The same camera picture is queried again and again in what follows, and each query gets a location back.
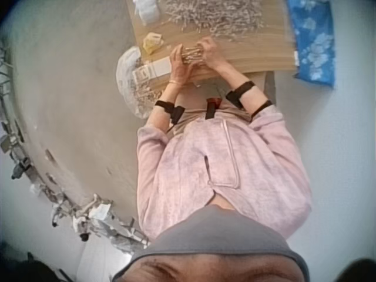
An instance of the black arm band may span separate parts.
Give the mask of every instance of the black arm band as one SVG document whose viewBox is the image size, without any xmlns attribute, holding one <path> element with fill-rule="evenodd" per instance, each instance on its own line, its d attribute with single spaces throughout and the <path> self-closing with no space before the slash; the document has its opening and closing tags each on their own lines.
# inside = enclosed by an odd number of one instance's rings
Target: black arm band
<svg viewBox="0 0 376 282">
<path fill-rule="evenodd" d="M 262 104 L 262 106 L 260 106 L 252 115 L 251 115 L 251 117 L 252 117 L 252 119 L 259 113 L 259 112 L 261 112 L 263 109 L 265 109 L 265 108 L 267 108 L 267 107 L 269 107 L 269 106 L 271 106 L 273 103 L 271 102 L 271 100 L 268 100 L 268 101 L 266 101 L 265 103 L 263 103 Z"/>
<path fill-rule="evenodd" d="M 165 109 L 164 111 L 166 113 L 169 113 L 170 115 L 172 115 L 173 112 L 174 112 L 175 105 L 172 104 L 171 102 L 165 102 L 165 101 L 158 100 L 155 103 L 155 105 L 164 108 Z"/>
<path fill-rule="evenodd" d="M 230 93 L 226 95 L 226 99 L 229 100 L 233 105 L 235 105 L 235 107 L 244 109 L 243 105 L 240 102 L 240 98 L 244 93 L 252 89 L 253 86 L 255 86 L 255 84 L 252 81 L 247 81 L 234 91 L 230 91 Z"/>
</svg>

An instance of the wall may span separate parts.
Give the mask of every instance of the wall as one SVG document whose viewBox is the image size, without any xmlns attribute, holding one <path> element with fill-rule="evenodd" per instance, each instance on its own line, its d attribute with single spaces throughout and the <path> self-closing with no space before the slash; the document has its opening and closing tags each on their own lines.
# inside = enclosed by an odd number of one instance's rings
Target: wall
<svg viewBox="0 0 376 282">
<path fill-rule="evenodd" d="M 312 281 L 333 281 L 352 260 L 375 256 L 374 1 L 331 2 L 335 89 L 276 75 L 278 106 L 313 190 L 313 212 L 289 240 Z"/>
<path fill-rule="evenodd" d="M 14 163 L 0 153 L 0 228 L 1 241 L 17 251 L 30 251 L 36 258 L 75 277 L 84 244 L 68 220 L 51 226 L 51 203 L 29 191 L 30 181 L 23 176 L 11 180 Z"/>
</svg>

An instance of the pink jacket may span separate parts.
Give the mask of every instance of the pink jacket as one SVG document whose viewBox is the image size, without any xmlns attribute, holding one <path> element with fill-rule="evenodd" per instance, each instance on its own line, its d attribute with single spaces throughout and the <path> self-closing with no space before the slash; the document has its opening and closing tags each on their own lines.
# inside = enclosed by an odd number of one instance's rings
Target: pink jacket
<svg viewBox="0 0 376 282">
<path fill-rule="evenodd" d="M 285 238 L 311 211 L 311 190 L 294 139 L 274 106 L 245 124 L 197 119 L 171 140 L 138 131 L 137 208 L 143 232 L 155 239 L 204 207 L 214 191 L 235 209 Z"/>
</svg>

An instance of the blue floral cloth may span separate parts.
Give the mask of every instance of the blue floral cloth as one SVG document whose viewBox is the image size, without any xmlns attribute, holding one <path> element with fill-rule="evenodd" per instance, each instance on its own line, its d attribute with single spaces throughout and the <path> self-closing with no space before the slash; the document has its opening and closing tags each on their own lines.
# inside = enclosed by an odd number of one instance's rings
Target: blue floral cloth
<svg viewBox="0 0 376 282">
<path fill-rule="evenodd" d="M 334 31 L 330 0 L 287 0 L 299 57 L 297 77 L 334 86 Z"/>
</svg>

